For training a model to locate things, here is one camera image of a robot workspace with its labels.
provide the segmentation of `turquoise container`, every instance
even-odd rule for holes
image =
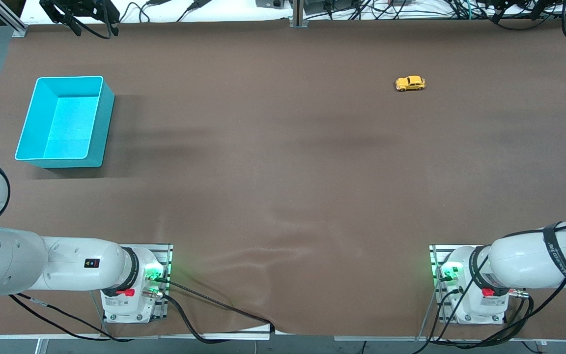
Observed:
[[[38,78],[14,158],[41,168],[101,166],[114,101],[102,76]]]

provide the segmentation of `table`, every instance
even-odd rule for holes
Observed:
[[[427,89],[396,92],[407,74]],[[103,75],[116,94],[104,166],[14,161],[34,81],[68,75]],[[30,27],[0,76],[0,164],[2,227],[171,243],[173,280],[279,331],[411,339],[430,244],[566,220],[566,39],[555,22],[168,23],[108,41]],[[88,293],[30,294],[99,323]],[[179,298],[202,332],[259,325]],[[185,333],[173,315],[110,329]],[[0,298],[0,334],[55,333]],[[566,291],[520,337],[566,340]]]
[[[469,0],[472,8],[476,9],[477,6],[484,8],[484,4],[478,4],[474,0]],[[124,10],[128,6],[130,0],[113,0],[113,4],[123,15]],[[142,6],[146,0],[135,0],[135,3]],[[146,7],[145,13],[150,16],[152,22],[175,22],[180,14],[185,11],[187,6],[193,2],[192,0],[171,0],[159,6]],[[292,9],[288,2],[284,2],[284,9],[268,9],[265,7],[257,7],[254,0],[212,0],[206,6],[192,11],[189,13],[182,22],[223,22],[223,21],[268,21],[279,20],[283,17],[291,17]],[[375,6],[378,9],[384,9],[388,0],[377,0]],[[548,12],[559,13],[562,10],[561,6],[553,6],[547,9]],[[494,14],[492,8],[486,10],[489,16]],[[522,13],[523,10],[517,6],[512,6],[506,11],[508,16]],[[351,11],[343,11],[341,13],[333,14],[333,20],[347,20],[353,13]],[[449,18],[452,15],[452,9],[449,5],[442,0],[414,0],[409,5],[405,6],[399,15],[399,18]],[[396,16],[395,11],[389,11],[382,15],[382,19],[392,19]],[[316,16],[310,20],[328,20],[328,16]],[[375,16],[371,9],[364,9],[362,12],[362,20],[374,20]],[[52,21],[47,17],[45,11],[40,7],[38,1],[28,1],[23,7],[21,20],[27,25],[53,25]],[[101,23],[92,18],[82,17],[79,20],[83,23]],[[139,10],[130,6],[128,14],[123,19],[124,23],[138,23]]]

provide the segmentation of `toy car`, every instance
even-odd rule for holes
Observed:
[[[398,78],[395,81],[395,87],[397,90],[409,90],[409,89],[424,89],[427,87],[425,79],[418,75],[407,76],[407,78]]]

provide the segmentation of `metal connector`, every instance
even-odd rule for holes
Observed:
[[[518,297],[518,298],[529,298],[530,294],[528,294],[527,291],[520,291],[517,289],[510,289],[508,291],[508,295],[512,296],[512,297]]]
[[[151,297],[151,298],[163,298],[164,295],[165,295],[164,292],[156,291],[153,289],[149,289],[141,292],[141,296]]]

